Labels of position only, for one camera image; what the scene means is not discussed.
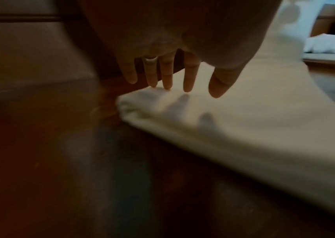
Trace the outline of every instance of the brown table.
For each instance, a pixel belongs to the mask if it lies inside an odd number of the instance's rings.
[[[326,212],[121,122],[144,83],[103,84],[0,93],[1,238],[335,237]]]

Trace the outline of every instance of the finger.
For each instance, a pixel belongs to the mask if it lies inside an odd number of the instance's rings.
[[[134,59],[132,60],[122,60],[117,58],[116,59],[120,68],[120,71],[124,78],[130,84],[135,84],[137,82],[137,73],[135,68]]]
[[[237,81],[246,64],[235,69],[215,68],[209,82],[209,93],[214,98],[221,97]]]
[[[161,68],[161,78],[163,87],[167,90],[171,89],[172,87],[172,75],[174,73],[175,53],[176,51],[158,57],[159,65]]]
[[[145,76],[147,78],[148,85],[151,87],[156,87],[158,83],[157,77],[157,61],[156,56],[143,56],[141,57],[144,63]]]
[[[201,59],[195,56],[191,52],[184,52],[184,81],[183,81],[183,90],[188,93],[192,91],[196,75],[199,70]]]

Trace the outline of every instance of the human hand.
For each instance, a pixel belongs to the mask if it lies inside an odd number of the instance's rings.
[[[157,61],[166,89],[172,87],[174,57],[185,51],[183,89],[192,90],[201,61],[215,67],[209,93],[218,98],[237,80],[259,49],[281,0],[79,0],[93,28],[134,84],[134,59],[144,62],[155,87]]]

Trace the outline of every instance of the stack of white fabric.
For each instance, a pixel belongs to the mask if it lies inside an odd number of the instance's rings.
[[[160,82],[119,97],[118,108],[137,128],[335,213],[335,103],[301,62],[322,1],[295,4],[283,2],[262,47],[221,98],[209,95],[214,69],[202,63],[191,93],[183,92],[180,71],[170,91]],[[296,7],[296,21],[285,21]]]
[[[335,35],[321,34],[309,37],[304,45],[304,52],[335,54]]]

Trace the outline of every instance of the ring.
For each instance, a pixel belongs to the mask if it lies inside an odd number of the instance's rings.
[[[156,56],[154,58],[147,58],[147,57],[143,56],[143,59],[149,64],[154,64],[154,63],[157,62],[158,56]]]

